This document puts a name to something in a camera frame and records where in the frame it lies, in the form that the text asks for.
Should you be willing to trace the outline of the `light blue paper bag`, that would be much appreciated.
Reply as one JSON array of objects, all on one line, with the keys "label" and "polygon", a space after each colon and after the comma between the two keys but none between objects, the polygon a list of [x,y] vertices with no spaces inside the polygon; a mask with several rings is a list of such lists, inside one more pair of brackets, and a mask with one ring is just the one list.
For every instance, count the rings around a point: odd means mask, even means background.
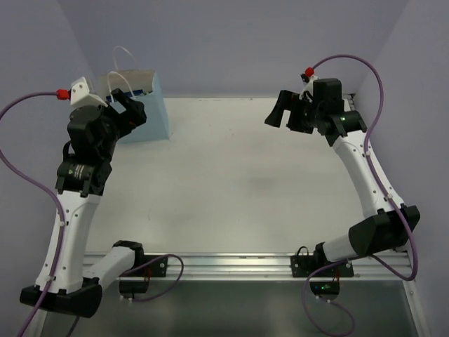
[{"label": "light blue paper bag", "polygon": [[[156,70],[143,67],[134,55],[123,46],[114,47],[115,51],[118,49],[129,55],[133,60],[133,66],[128,68],[120,66],[116,56],[114,56],[114,69],[97,76],[99,96],[106,100],[106,96],[110,95],[115,88],[120,88],[123,92],[136,90],[152,92],[152,94],[134,99],[144,104],[147,122],[120,139],[119,142],[131,144],[169,139],[169,118]],[[124,108],[118,102],[110,103],[110,105],[119,112],[124,111]]]}]

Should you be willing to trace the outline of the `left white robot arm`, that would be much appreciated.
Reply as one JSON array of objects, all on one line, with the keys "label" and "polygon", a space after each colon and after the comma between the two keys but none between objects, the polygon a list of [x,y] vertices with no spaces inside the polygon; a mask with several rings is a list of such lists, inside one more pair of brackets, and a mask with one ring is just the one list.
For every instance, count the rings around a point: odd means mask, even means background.
[{"label": "left white robot arm", "polygon": [[118,140],[147,121],[144,105],[116,88],[110,104],[84,105],[69,116],[69,141],[62,149],[55,189],[58,209],[50,246],[35,283],[23,288],[20,302],[75,317],[92,317],[104,290],[118,277],[144,262],[140,243],[116,242],[89,270],[83,259],[91,223],[112,172]]}]

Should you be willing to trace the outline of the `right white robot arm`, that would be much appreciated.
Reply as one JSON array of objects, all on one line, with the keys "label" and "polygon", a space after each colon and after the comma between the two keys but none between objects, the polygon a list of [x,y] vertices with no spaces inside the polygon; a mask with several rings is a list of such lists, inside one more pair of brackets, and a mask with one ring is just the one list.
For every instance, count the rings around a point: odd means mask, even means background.
[{"label": "right white robot arm", "polygon": [[341,237],[316,245],[316,264],[364,258],[408,241],[420,219],[416,206],[408,206],[396,193],[369,142],[367,126],[356,110],[347,110],[338,79],[313,77],[301,93],[282,90],[265,124],[280,127],[283,113],[291,131],[318,131],[341,159],[360,199],[363,220]]}]

